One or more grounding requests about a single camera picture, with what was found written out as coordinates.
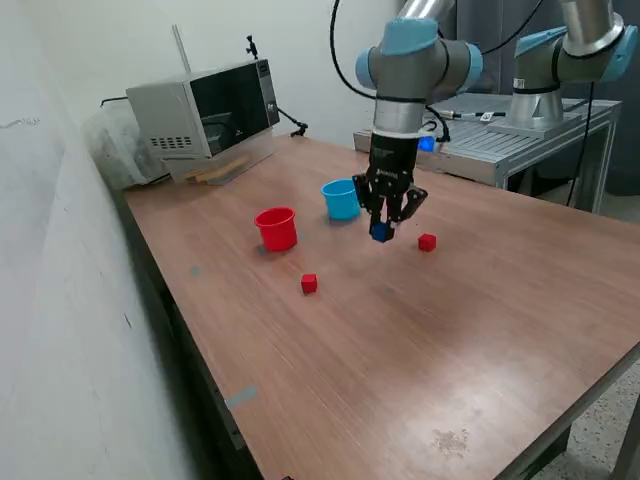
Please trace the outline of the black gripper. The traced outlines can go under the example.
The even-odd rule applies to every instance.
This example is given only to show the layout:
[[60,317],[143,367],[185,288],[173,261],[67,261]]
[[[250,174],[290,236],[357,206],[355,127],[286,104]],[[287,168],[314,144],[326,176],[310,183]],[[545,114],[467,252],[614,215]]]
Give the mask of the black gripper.
[[370,215],[371,229],[385,229],[382,195],[392,199],[392,228],[410,219],[428,197],[428,192],[411,185],[416,164],[418,138],[371,136],[367,174],[352,177],[360,207]]

